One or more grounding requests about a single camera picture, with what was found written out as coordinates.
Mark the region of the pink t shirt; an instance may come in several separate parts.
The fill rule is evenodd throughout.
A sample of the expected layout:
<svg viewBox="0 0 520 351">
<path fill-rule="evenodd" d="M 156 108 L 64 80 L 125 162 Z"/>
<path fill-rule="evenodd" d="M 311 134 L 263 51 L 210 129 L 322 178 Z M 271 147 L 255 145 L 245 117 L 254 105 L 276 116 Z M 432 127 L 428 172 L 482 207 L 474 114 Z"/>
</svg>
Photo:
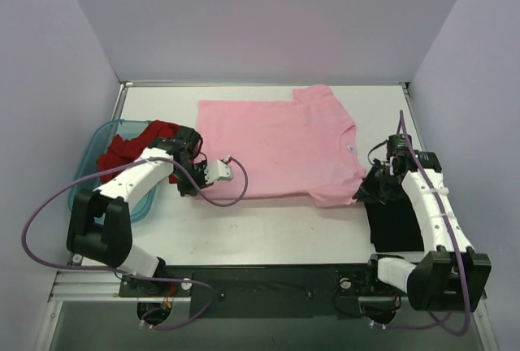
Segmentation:
<svg viewBox="0 0 520 351">
<path fill-rule="evenodd" d="M 197 131 L 209 158 L 232 156 L 248 174 L 248 184 L 208 189 L 213 199 L 308 195 L 318 207 L 349 206 L 366 174 L 356 124 L 326 85 L 294 89 L 289 101 L 201 101 Z"/>
</svg>

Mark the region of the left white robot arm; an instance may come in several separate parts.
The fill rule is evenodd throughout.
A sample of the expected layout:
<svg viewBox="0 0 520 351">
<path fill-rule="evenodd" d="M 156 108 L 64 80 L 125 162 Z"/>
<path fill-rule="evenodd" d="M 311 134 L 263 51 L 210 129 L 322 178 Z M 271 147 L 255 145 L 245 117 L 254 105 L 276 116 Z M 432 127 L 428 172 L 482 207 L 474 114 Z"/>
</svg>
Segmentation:
<svg viewBox="0 0 520 351">
<path fill-rule="evenodd" d="M 145 147 L 139 165 L 129 167 L 94 190 L 74 197 L 67 249 L 124 273 L 139 275 L 138 286 L 157 296 L 167 286 L 163 259 L 133 243 L 131 213 L 161 180 L 173 176 L 182 197 L 197 195 L 207 186 L 207 162 L 196 162 L 202 137 L 193 128 L 180 127 L 171 138 L 158 138 Z"/>
</svg>

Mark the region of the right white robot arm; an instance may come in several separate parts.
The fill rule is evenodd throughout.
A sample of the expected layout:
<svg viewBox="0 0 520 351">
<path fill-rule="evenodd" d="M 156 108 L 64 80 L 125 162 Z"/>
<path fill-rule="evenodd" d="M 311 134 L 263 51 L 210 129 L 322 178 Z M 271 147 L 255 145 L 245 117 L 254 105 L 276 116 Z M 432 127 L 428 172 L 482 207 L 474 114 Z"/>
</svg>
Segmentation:
<svg viewBox="0 0 520 351">
<path fill-rule="evenodd" d="M 409 135 L 382 144 L 385 160 L 373 160 L 353 197 L 365 206 L 376 249 L 364 287 L 381 293 L 391 285 L 415 310 L 475 311 L 492 264 L 463 233 L 439 159 L 411 148 Z"/>
</svg>

